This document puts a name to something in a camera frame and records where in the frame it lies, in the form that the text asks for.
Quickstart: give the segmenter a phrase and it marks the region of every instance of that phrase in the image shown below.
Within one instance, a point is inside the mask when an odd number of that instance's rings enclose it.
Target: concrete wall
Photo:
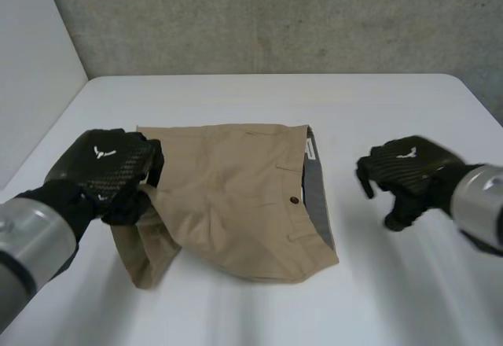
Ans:
[[[89,77],[444,72],[503,122],[503,0],[56,3]]]

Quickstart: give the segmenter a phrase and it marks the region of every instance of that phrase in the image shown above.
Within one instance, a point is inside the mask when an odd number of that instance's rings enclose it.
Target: carbon fiber glove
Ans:
[[[465,165],[443,147],[421,136],[411,136],[373,147],[369,156],[357,162],[356,175],[369,199],[374,198],[369,181],[395,195],[395,205],[384,219],[384,225],[400,231],[411,226],[429,208],[442,207],[440,198],[432,193],[437,190],[431,188],[445,166]]]
[[[138,183],[157,186],[164,163],[158,140],[139,132],[84,132],[54,164],[45,182],[64,180],[79,186],[105,223],[128,225],[138,221],[150,205]]]

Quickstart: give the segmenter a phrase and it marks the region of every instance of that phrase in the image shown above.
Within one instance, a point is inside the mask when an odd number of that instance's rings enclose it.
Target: khaki pants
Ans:
[[[301,282],[338,263],[326,207],[324,224],[315,227],[301,199],[307,126],[138,130],[161,141],[165,163],[158,187],[142,187],[155,211],[135,226],[112,227],[137,287],[154,285],[179,245],[258,281]]]

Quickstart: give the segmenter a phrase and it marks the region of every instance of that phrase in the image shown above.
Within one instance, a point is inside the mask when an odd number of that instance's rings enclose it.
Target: white wall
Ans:
[[[54,0],[0,0],[0,188],[86,82]]]

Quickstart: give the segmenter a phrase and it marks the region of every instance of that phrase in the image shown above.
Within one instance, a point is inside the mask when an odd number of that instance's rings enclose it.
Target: robotic arm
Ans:
[[[81,135],[46,183],[0,205],[0,333],[53,277],[66,270],[91,220],[138,221],[149,206],[138,183],[156,186],[159,141],[123,130]]]
[[[467,165],[419,136],[373,147],[356,175],[369,199],[369,181],[395,195],[384,225],[402,231],[430,208],[440,208],[479,250],[503,256],[503,167]]]

